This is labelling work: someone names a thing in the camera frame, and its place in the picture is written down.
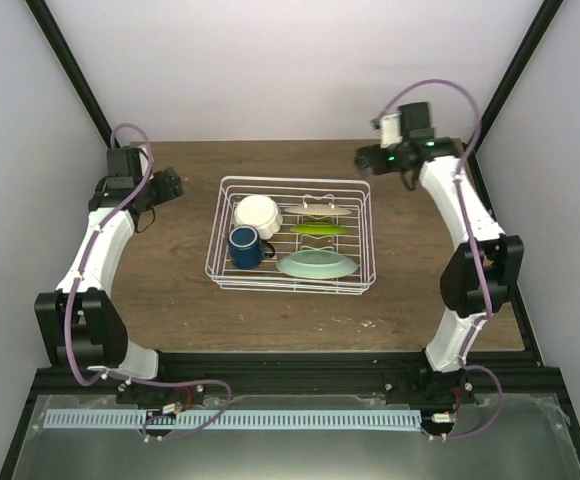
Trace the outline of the white scalloped bowl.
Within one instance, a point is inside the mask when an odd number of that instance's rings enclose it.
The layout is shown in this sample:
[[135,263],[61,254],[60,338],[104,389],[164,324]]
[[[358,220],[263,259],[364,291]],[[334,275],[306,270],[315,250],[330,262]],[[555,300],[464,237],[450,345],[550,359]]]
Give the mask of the white scalloped bowl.
[[281,230],[283,216],[277,203],[269,196],[249,195],[236,205],[234,224],[253,227],[263,240],[270,240]]

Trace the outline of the dark blue mug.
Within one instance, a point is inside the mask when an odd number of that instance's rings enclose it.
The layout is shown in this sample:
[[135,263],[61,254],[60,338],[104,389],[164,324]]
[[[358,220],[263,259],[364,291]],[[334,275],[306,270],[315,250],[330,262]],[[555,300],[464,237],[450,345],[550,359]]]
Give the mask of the dark blue mug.
[[270,242],[260,237],[254,227],[240,225],[229,233],[228,253],[235,268],[253,270],[264,260],[274,258],[276,250]]

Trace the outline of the pale green plate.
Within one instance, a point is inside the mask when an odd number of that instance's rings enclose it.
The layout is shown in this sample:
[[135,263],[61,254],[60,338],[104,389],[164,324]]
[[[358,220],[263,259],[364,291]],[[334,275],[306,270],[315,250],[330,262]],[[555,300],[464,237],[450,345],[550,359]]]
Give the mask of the pale green plate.
[[346,277],[358,269],[352,259],[331,250],[302,250],[283,257],[276,268],[296,278],[329,280]]

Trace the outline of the white wire dish rack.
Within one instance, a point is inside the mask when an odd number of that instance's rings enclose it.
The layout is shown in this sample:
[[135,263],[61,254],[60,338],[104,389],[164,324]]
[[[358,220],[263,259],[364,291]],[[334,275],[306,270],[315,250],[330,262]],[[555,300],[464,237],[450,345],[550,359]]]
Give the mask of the white wire dish rack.
[[[238,203],[257,194],[271,198],[281,210],[283,220],[280,231],[271,238],[276,255],[272,259],[264,259],[252,270],[239,270],[230,259],[229,233],[236,226],[235,210]],[[325,235],[294,232],[294,227],[317,219],[289,213],[287,210],[311,204],[346,209],[348,213],[345,215],[319,218],[344,231]],[[304,250],[333,251],[344,255],[356,264],[356,269],[347,276],[319,280],[292,277],[278,270],[278,261]],[[227,290],[338,295],[364,293],[377,278],[369,183],[342,179],[223,177],[219,184],[205,273],[220,288]]]

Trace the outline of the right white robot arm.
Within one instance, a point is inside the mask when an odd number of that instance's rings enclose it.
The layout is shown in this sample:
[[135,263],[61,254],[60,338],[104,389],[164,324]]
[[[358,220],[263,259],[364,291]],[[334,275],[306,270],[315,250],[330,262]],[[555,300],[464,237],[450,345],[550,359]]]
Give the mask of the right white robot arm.
[[357,150],[357,169],[367,176],[395,173],[408,190],[425,190],[454,248],[439,281],[443,316],[423,351],[427,364],[414,378],[417,396],[435,403],[458,381],[483,327],[509,302],[524,244],[519,236],[506,234],[489,213],[455,142],[436,135],[429,103],[401,105],[380,114],[372,125],[380,140]]

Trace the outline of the woven bamboo plate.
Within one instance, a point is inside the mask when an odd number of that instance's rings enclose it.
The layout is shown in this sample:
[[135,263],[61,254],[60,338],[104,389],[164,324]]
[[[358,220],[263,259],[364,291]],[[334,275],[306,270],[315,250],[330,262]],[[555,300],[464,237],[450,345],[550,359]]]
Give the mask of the woven bamboo plate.
[[306,202],[287,206],[283,211],[291,215],[310,217],[341,217],[348,216],[352,213],[350,209],[333,203],[320,204]]

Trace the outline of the lime green plate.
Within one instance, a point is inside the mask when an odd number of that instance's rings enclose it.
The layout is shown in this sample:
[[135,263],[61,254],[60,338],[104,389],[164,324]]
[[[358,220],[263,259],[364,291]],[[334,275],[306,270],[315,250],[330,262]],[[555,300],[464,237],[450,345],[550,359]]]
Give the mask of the lime green plate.
[[333,236],[343,235],[346,228],[331,223],[302,223],[290,227],[290,231],[295,234],[312,235],[312,236]]

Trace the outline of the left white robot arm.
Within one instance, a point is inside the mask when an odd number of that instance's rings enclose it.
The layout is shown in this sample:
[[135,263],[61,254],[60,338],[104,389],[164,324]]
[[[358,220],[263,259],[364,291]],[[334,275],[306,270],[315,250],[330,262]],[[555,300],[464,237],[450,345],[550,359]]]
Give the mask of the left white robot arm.
[[37,296],[34,312],[52,366],[140,380],[140,393],[161,404],[173,395],[175,381],[158,369],[156,351],[130,340],[111,293],[123,250],[141,231],[141,216],[181,197],[182,181],[171,167],[155,170],[147,144],[112,148],[106,162],[77,254],[55,289]]

